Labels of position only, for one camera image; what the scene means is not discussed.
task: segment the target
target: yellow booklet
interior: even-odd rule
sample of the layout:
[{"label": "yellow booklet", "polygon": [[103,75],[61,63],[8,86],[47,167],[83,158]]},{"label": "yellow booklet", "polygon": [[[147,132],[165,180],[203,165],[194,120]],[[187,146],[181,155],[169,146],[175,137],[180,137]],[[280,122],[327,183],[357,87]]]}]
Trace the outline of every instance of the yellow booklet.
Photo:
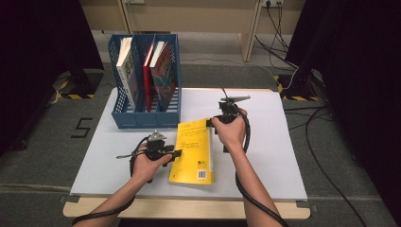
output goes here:
[{"label": "yellow booklet", "polygon": [[213,183],[212,130],[204,118],[180,123],[175,149],[182,154],[171,165],[169,180],[173,183]]}]

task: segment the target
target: forearm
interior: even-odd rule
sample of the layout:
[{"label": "forearm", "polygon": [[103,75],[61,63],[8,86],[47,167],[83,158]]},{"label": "forearm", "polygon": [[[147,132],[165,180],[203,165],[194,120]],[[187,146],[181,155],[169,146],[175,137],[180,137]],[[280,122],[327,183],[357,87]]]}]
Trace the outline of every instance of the forearm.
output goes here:
[{"label": "forearm", "polygon": [[[112,194],[108,199],[106,199],[103,203],[101,203],[95,210],[93,210],[91,214],[111,211],[125,205],[136,195],[136,193],[143,186],[144,183],[138,182],[134,179],[130,179],[124,186],[122,186],[118,191]],[[75,224],[74,227],[111,226],[111,224],[117,218],[117,216],[118,214],[102,218],[92,218],[83,220]]]},{"label": "forearm", "polygon": [[[269,192],[260,181],[244,150],[240,146],[229,148],[233,158],[236,174],[245,191],[256,201],[259,201],[271,211],[279,215]],[[260,210],[244,198],[245,215],[248,226],[281,226],[276,220]]]}]

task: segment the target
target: wall socket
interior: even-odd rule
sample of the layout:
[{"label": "wall socket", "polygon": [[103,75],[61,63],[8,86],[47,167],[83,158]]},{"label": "wall socket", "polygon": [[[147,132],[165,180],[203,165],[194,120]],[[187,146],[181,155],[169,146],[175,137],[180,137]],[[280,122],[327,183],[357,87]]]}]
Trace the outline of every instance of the wall socket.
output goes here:
[{"label": "wall socket", "polygon": [[[284,4],[284,0],[269,0],[269,1],[270,1],[271,8],[276,8],[279,6],[279,4],[281,4],[281,6],[283,6],[283,4]],[[268,0],[263,0],[262,7],[266,6],[266,2],[268,2]]]}]

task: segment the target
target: hand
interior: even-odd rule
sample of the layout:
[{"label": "hand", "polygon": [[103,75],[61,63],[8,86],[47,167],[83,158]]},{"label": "hand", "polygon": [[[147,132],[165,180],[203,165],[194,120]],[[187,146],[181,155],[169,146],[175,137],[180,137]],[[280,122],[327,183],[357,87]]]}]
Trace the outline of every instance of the hand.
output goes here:
[{"label": "hand", "polygon": [[156,161],[151,161],[148,156],[143,153],[143,151],[139,151],[133,165],[131,178],[139,181],[142,184],[145,184],[146,182],[153,179],[157,169],[159,169],[161,165],[167,163],[171,158],[172,155],[168,154]]},{"label": "hand", "polygon": [[[247,112],[243,109],[240,109],[245,115]],[[240,146],[244,143],[245,138],[245,121],[242,116],[238,116],[233,122],[230,124],[221,123],[218,118],[213,117],[212,123],[218,131],[218,138],[221,143],[229,150],[233,150],[233,148]]]}]

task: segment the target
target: barcode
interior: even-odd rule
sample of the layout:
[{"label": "barcode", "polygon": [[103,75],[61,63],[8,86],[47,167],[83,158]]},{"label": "barcode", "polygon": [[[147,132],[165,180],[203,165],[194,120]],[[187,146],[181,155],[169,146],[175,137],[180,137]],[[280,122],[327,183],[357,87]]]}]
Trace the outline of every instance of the barcode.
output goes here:
[{"label": "barcode", "polygon": [[198,179],[206,179],[206,170],[198,170]]}]

